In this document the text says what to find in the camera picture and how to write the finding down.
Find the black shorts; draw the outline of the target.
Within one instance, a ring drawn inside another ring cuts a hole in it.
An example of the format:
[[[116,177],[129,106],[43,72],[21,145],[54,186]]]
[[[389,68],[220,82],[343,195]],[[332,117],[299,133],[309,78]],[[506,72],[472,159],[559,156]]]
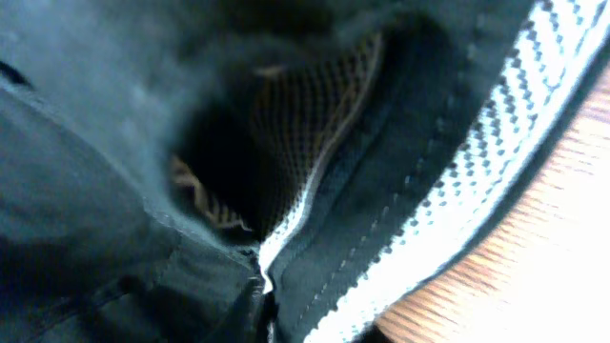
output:
[[[4,0],[5,342],[376,342],[524,192],[605,1]]]

